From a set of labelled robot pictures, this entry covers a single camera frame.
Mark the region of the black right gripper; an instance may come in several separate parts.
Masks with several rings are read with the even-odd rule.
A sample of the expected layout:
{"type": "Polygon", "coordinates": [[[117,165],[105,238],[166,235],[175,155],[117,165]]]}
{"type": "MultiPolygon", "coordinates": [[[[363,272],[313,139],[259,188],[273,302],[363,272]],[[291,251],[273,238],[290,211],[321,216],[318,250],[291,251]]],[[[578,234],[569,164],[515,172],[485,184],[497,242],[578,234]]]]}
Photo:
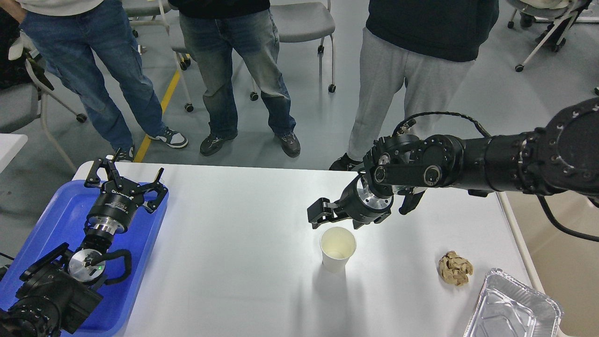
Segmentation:
{"type": "Polygon", "coordinates": [[[325,197],[316,200],[307,209],[312,229],[321,224],[334,223],[351,218],[355,230],[372,222],[379,223],[391,215],[394,197],[378,197],[370,190],[364,175],[358,175],[344,188],[338,201],[325,197]]]}

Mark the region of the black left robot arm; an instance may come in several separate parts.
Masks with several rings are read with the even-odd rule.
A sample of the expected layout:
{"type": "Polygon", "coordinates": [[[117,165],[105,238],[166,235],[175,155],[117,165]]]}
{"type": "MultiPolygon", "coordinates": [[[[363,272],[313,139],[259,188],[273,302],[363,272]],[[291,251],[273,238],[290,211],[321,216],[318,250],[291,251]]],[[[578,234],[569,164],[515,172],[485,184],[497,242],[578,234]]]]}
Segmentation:
{"type": "Polygon", "coordinates": [[[166,213],[162,174],[135,182],[97,159],[54,194],[1,280],[3,337],[107,337],[122,327],[166,213]]]}

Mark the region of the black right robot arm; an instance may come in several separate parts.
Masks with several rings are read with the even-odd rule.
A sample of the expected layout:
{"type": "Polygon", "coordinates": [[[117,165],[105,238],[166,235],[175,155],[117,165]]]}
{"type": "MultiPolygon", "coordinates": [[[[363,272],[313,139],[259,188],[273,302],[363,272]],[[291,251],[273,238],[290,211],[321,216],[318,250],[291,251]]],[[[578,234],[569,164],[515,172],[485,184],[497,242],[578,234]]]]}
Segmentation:
{"type": "Polygon", "coordinates": [[[504,190],[536,195],[558,230],[598,240],[561,225],[545,201],[545,196],[572,190],[598,204],[597,98],[562,109],[545,127],[512,136],[490,136],[474,121],[481,138],[437,134],[420,140],[407,133],[414,124],[414,118],[401,121],[391,136],[374,141],[363,158],[364,170],[339,200],[322,197],[308,207],[312,228],[344,219],[352,219],[354,229],[379,223],[391,214],[394,195],[404,197],[399,213],[406,215],[426,189],[454,187],[481,197],[504,190]]]}

